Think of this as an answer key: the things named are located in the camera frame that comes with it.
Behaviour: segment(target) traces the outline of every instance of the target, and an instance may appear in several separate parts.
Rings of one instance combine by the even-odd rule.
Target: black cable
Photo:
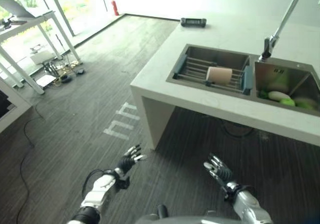
[[[88,176],[85,178],[85,181],[82,185],[82,191],[81,191],[81,196],[82,196],[82,199],[84,200],[85,199],[85,192],[86,192],[86,188],[87,188],[87,184],[88,184],[88,181],[89,179],[95,174],[95,173],[102,173],[102,175],[104,174],[104,171],[102,169],[94,169],[93,171],[91,171]]]
[[[246,133],[244,133],[244,134],[241,134],[241,135],[236,135],[236,134],[231,133],[231,132],[228,130],[228,128],[226,127],[226,125],[225,125],[225,123],[224,123],[223,120],[221,120],[221,119],[219,119],[219,118],[217,118],[217,119],[220,121],[221,127],[222,127],[223,131],[224,131],[227,135],[229,135],[230,137],[233,137],[233,138],[236,138],[236,139],[248,137],[248,136],[250,136],[253,132],[256,131],[256,129],[250,127],[250,130],[249,130],[248,132],[246,132]],[[237,127],[245,127],[245,126],[240,125],[240,124],[237,124],[237,125],[235,125],[235,126],[237,126]]]
[[[27,204],[27,201],[28,201],[29,196],[30,196],[30,189],[29,189],[29,187],[28,187],[28,184],[27,184],[26,179],[24,178],[24,175],[23,175],[23,172],[22,172],[22,168],[23,168],[23,165],[24,165],[24,162],[25,162],[26,158],[28,157],[28,155],[30,154],[30,152],[35,148],[35,144],[33,144],[33,142],[31,141],[30,137],[27,135],[26,128],[27,128],[28,123],[30,123],[30,122],[32,122],[32,121],[34,121],[34,120],[36,120],[36,119],[43,119],[43,120],[45,120],[45,118],[44,118],[44,117],[38,112],[38,110],[37,110],[37,106],[38,106],[39,103],[40,103],[40,102],[38,102],[38,103],[35,105],[35,107],[34,107],[35,112],[36,112],[39,116],[28,120],[28,121],[24,124],[24,126],[23,126],[23,134],[24,134],[25,138],[26,138],[27,141],[28,141],[29,149],[28,149],[28,151],[25,153],[24,157],[22,158],[22,160],[21,160],[21,162],[20,162],[20,164],[19,164],[19,175],[20,175],[21,180],[22,180],[22,182],[23,182],[23,185],[24,185],[24,187],[25,187],[25,189],[26,189],[26,197],[25,197],[25,200],[24,200],[23,204],[21,205],[21,207],[20,207],[20,209],[19,209],[19,211],[18,211],[18,213],[17,213],[17,215],[16,215],[16,218],[15,218],[15,223],[16,223],[16,224],[19,224],[19,216],[20,216],[22,210],[24,209],[25,205]]]

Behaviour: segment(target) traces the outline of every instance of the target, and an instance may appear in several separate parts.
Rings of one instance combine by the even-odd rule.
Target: white countertop
[[[264,38],[280,21],[199,13],[205,28],[180,25],[150,59],[131,86],[143,96],[320,146],[320,117],[211,91],[166,82],[186,44],[260,55]],[[320,28],[288,23],[272,57],[313,65],[320,76]]]

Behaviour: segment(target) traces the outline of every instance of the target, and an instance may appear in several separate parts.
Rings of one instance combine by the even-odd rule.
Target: white floor marking
[[[126,108],[129,108],[129,109],[132,109],[132,110],[137,110],[137,107],[134,106],[134,105],[130,105],[128,102],[124,103],[122,105],[122,107],[120,108],[120,110],[116,110],[115,113],[116,114],[119,114],[119,115],[122,115],[124,117],[127,117],[127,118],[131,118],[131,119],[134,119],[134,120],[140,120],[140,117],[137,116],[137,115],[133,115],[133,114],[130,114],[128,112],[125,112],[125,109]]]
[[[110,136],[114,136],[114,137],[121,138],[121,139],[124,139],[124,140],[129,140],[129,137],[127,135],[114,131],[113,128],[115,126],[119,126],[119,127],[126,128],[126,129],[129,129],[129,130],[133,130],[134,126],[133,125],[129,125],[129,124],[125,124],[125,123],[123,123],[121,121],[113,120],[111,122],[111,125],[107,129],[105,129],[103,131],[105,134],[108,134]]]

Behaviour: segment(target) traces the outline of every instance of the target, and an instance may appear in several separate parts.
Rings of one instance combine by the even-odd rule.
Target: white cabinet
[[[0,133],[25,113],[31,104],[0,78]]]

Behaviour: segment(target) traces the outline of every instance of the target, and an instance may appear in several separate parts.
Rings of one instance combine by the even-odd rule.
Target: table leg
[[[54,44],[51,42],[50,38],[48,37],[47,33],[45,32],[45,30],[42,28],[42,26],[40,24],[37,25],[37,27],[39,28],[40,32],[42,33],[42,35],[44,36],[44,38],[46,39],[46,41],[48,42],[48,44],[50,45],[50,47],[52,48],[52,50],[54,51],[56,57],[59,60],[62,60],[62,56],[59,54],[59,52],[57,51],[57,49],[55,48]]]
[[[12,59],[12,57],[0,46],[0,54],[10,65],[25,79],[27,83],[39,94],[45,93],[44,90]]]
[[[147,145],[150,149],[154,150],[166,129],[175,106],[141,96],[135,87],[131,87],[131,91],[141,118]]]
[[[13,75],[7,68],[4,67],[4,65],[2,65],[2,63],[0,63],[0,68],[1,70],[7,74],[8,77],[10,77],[12,80],[14,80],[15,84],[19,87],[22,88],[24,85],[18,80],[18,78],[15,77],[15,75]]]
[[[63,39],[65,40],[66,44],[68,45],[68,47],[70,48],[70,51],[72,52],[72,54],[74,55],[74,57],[76,58],[76,60],[81,63],[80,57],[78,56],[76,49],[74,48],[74,46],[72,45],[72,43],[70,42],[69,38],[67,37],[65,31],[62,29],[59,21],[57,20],[57,17],[54,13],[52,13],[51,15],[56,27],[59,29]]]

